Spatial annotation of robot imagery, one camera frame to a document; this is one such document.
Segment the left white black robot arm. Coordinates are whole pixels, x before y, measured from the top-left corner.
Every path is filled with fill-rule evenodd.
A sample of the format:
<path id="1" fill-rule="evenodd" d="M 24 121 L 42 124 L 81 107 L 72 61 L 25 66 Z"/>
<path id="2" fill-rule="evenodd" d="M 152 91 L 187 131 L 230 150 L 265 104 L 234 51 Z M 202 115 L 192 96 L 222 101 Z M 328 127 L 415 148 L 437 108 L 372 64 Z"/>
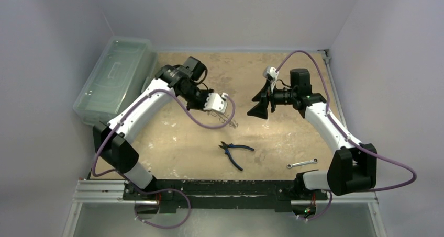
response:
<path id="1" fill-rule="evenodd" d="M 207 67 L 195 57 L 183 64 L 165 65 L 154 76 L 146 90 L 123 112 L 109 122 L 93 125 L 95 156 L 91 175 L 101 177 L 116 172 L 136 186 L 144 200 L 156 194 L 156 177 L 146 169 L 132 142 L 150 119 L 172 99 L 185 99 L 185 111 L 204 110 L 212 89 L 198 88 L 199 78 L 206 78 Z"/>

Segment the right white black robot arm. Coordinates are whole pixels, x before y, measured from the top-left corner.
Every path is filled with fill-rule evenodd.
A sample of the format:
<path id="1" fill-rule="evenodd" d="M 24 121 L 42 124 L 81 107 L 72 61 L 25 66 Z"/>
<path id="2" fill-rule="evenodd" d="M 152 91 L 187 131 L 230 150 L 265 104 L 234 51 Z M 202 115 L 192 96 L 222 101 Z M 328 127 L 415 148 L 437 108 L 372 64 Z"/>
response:
<path id="1" fill-rule="evenodd" d="M 290 71 L 289 88 L 276 88 L 278 71 L 267 67 L 263 76 L 265 85 L 253 97 L 256 103 L 247 114 L 267 119 L 277 105 L 291 105 L 306 119 L 327 143 L 333 157 L 328 170 L 307 171 L 296 175 L 294 192 L 306 199 L 314 190 L 329 190 L 337 196 L 366 191 L 376 185 L 376 157 L 372 144 L 363 144 L 354 137 L 334 116 L 327 100 L 320 93 L 312 92 L 310 74 L 307 69 Z"/>

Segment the small silver wrench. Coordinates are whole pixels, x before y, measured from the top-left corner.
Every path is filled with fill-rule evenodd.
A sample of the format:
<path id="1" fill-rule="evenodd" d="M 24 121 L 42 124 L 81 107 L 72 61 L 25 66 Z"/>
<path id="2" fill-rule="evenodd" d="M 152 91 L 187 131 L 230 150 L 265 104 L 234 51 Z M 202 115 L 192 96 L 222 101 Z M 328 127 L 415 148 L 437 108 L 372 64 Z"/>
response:
<path id="1" fill-rule="evenodd" d="M 308 164 L 316 164 L 316 163 L 318 163 L 318 159 L 317 158 L 313 158 L 313 159 L 308 160 L 308 161 L 302 161 L 302 162 L 297 162 L 297 163 L 293 163 L 293 164 L 287 164 L 286 167 L 288 169 L 292 169 L 294 167 L 308 165 Z"/>

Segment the translucent green plastic box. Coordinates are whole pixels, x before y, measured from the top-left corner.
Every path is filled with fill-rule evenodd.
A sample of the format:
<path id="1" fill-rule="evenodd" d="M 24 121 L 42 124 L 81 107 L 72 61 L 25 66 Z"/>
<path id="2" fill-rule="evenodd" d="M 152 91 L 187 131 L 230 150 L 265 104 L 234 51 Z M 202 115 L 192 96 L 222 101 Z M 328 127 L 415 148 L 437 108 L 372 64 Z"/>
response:
<path id="1" fill-rule="evenodd" d="M 73 110 L 81 122 L 109 122 L 141 95 L 159 69 L 158 53 L 149 39 L 109 39 L 79 93 Z"/>

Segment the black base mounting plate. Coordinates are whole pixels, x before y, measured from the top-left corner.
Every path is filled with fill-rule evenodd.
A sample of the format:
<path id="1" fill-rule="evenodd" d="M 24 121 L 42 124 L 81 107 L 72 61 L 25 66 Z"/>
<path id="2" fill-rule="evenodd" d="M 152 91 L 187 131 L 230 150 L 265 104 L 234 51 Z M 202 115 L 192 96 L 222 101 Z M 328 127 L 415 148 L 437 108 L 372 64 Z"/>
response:
<path id="1" fill-rule="evenodd" d="M 327 201 L 320 190 L 309 191 L 295 180 L 192 180 L 158 179 L 147 188 L 124 185 L 123 200 L 158 201 L 160 213 L 177 209 L 252 209 L 303 212 L 312 199 Z"/>

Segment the aluminium frame rail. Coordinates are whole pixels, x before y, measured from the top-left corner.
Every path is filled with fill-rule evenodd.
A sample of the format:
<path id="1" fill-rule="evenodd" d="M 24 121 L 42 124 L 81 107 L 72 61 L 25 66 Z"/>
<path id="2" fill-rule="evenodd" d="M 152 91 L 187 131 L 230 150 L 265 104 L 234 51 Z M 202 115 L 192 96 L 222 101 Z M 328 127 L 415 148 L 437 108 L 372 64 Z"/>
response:
<path id="1" fill-rule="evenodd" d="M 81 180 L 77 183 L 64 236 L 386 236 L 378 200 L 372 193 L 334 197 L 324 212 L 304 222 L 289 213 L 272 210 L 193 209 L 156 215 L 156 224 L 179 228 L 162 230 L 134 217 L 134 203 L 123 200 L 121 180 Z"/>

